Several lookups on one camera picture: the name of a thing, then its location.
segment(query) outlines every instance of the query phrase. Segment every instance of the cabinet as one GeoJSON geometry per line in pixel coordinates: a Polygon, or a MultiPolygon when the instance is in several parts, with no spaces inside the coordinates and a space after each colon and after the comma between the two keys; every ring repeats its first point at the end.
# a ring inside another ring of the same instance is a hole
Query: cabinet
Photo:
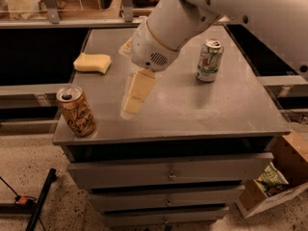
{"type": "Polygon", "coordinates": [[[96,129],[76,138],[61,117],[53,143],[68,172],[106,226],[215,220],[228,212],[273,159],[272,144],[290,127],[222,26],[191,39],[140,112],[120,116],[128,76],[138,68],[117,50],[135,29],[93,29],[85,52],[112,58],[106,75],[75,74],[96,129]],[[195,78],[201,44],[225,50],[213,83],[195,78]]]}

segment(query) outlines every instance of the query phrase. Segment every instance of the gray tabletop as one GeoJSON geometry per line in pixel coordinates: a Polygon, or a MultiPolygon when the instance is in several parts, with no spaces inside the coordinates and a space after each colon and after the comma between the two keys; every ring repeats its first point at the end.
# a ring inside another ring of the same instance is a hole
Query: gray tabletop
{"type": "Polygon", "coordinates": [[[112,65],[105,75],[78,72],[80,86],[97,123],[85,138],[75,137],[60,118],[55,144],[99,144],[128,141],[276,136],[290,132],[269,95],[258,82],[233,40],[222,26],[213,26],[191,39],[179,58],[164,72],[139,113],[121,116],[122,99],[132,73],[139,68],[118,48],[135,29],[95,29],[85,48],[89,54],[108,54],[112,65]],[[196,79],[201,44],[220,39],[224,54],[213,83],[196,79]]]}

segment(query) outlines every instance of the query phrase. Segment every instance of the open box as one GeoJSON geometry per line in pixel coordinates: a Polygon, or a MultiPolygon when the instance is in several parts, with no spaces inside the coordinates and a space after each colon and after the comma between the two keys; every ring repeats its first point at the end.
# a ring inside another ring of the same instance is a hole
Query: open box
{"type": "Polygon", "coordinates": [[[290,184],[290,188],[268,197],[255,180],[245,183],[245,190],[236,201],[245,218],[293,199],[308,189],[308,142],[296,131],[278,139],[271,149],[273,164],[290,184]]]}

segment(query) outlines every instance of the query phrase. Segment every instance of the soda can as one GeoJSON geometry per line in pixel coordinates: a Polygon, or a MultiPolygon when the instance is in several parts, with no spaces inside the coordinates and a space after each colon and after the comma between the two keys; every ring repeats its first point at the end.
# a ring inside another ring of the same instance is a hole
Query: soda can
{"type": "Polygon", "coordinates": [[[93,113],[80,87],[66,87],[57,92],[57,105],[71,129],[78,137],[90,134],[96,127],[93,113]]]}
{"type": "Polygon", "coordinates": [[[210,38],[201,46],[196,77],[204,82],[215,81],[223,54],[223,46],[218,39],[210,38]]]}

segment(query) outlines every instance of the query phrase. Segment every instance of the concrete floor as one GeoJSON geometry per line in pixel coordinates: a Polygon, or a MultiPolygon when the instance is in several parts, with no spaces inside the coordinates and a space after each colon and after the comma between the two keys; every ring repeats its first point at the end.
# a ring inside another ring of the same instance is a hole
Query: concrete floor
{"type": "MultiPolygon", "coordinates": [[[[308,141],[308,125],[292,123],[308,141]]],[[[87,201],[87,192],[76,187],[66,171],[68,159],[58,146],[52,144],[50,134],[0,136],[0,176],[19,194],[39,196],[50,168],[57,170],[58,179],[52,184],[40,218],[51,231],[107,231],[102,217],[87,201]]],[[[13,203],[14,194],[0,183],[0,202],[13,203]]],[[[29,217],[0,215],[0,231],[25,230],[29,217]]],[[[194,222],[172,224],[172,230],[308,230],[308,191],[295,199],[251,218],[243,218],[235,204],[230,213],[215,223],[194,222]]],[[[163,225],[115,228],[115,231],[159,231],[163,225]]],[[[43,230],[37,224],[36,230],[43,230]]]]}

